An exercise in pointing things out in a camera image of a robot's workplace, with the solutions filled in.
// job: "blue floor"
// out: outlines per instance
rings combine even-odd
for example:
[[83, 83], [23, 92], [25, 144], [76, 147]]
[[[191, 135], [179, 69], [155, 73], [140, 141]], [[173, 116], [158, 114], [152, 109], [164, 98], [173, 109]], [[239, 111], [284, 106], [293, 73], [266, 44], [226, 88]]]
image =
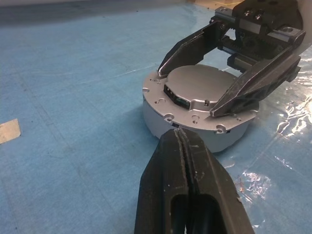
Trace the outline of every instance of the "blue floor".
[[[0, 9], [1, 234], [132, 234], [140, 176], [157, 144], [144, 78], [213, 15], [179, 0]], [[204, 63], [226, 68], [213, 51]], [[259, 118], [216, 154], [257, 234], [310, 234], [312, 49], [261, 102]]]

